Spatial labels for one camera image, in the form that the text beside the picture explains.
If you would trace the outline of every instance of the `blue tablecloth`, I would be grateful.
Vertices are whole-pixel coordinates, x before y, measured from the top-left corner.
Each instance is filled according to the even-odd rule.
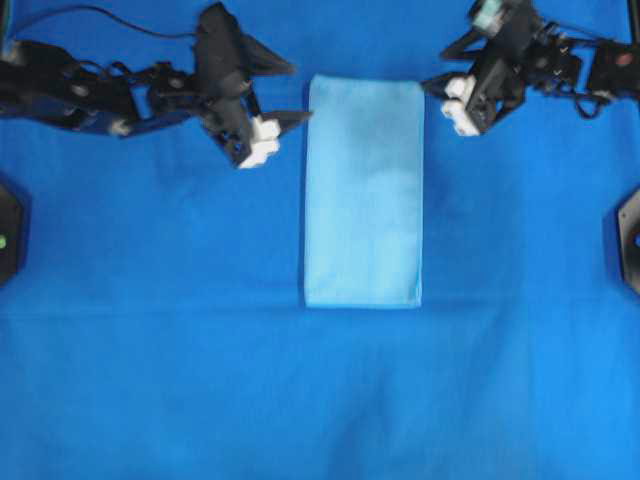
[[[15,3],[17,19],[65,4]],[[207,6],[97,4],[162,31]],[[538,5],[629,38],[622,0]],[[470,2],[227,6],[299,65],[257,82],[264,106],[300,108],[315,73],[451,69],[438,52]],[[27,37],[192,68],[188,41],[92,13]],[[26,269],[0,292],[0,478],[638,478],[640,300],[612,216],[640,183],[637,107],[585,123],[532,93],[480,139],[438,108],[424,306],[401,312],[302,307],[302,129],[239,173],[196,121],[128,141],[0,124],[0,171],[33,202]]]

